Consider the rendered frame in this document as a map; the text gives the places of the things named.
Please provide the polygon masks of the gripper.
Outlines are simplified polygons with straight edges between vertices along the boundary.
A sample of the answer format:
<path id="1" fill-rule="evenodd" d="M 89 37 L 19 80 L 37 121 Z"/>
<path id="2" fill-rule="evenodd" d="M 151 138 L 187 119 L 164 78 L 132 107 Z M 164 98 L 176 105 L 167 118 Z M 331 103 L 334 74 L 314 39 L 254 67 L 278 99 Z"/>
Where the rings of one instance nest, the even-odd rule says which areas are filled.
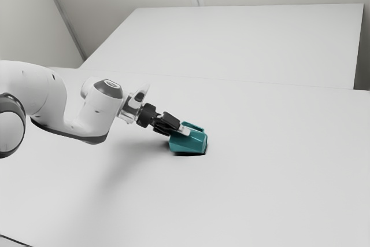
<path id="1" fill-rule="evenodd" d="M 160 117 L 160 121 L 158 121 L 160 115 L 160 113 L 156 112 L 154 105 L 146 103 L 140 109 L 136 123 L 143 128 L 151 125 L 154 132 L 166 137 L 169 137 L 173 132 L 180 133 L 184 136 L 190 135 L 190 129 L 183 126 L 179 119 L 168 112 L 164 112 Z"/>

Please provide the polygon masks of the teal faceted mug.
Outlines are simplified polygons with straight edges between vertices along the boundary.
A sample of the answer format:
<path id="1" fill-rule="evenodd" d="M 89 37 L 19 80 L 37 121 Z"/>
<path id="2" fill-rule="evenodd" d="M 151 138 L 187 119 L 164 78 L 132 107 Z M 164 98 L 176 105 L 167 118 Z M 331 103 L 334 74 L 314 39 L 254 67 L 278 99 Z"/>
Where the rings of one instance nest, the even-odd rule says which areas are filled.
<path id="1" fill-rule="evenodd" d="M 169 137 L 169 149 L 174 153 L 183 154 L 205 154 L 208 147 L 208 136 L 205 130 L 189 122 L 181 122 L 181 126 L 189 130 L 188 135 L 183 135 L 177 131 L 171 133 Z"/>

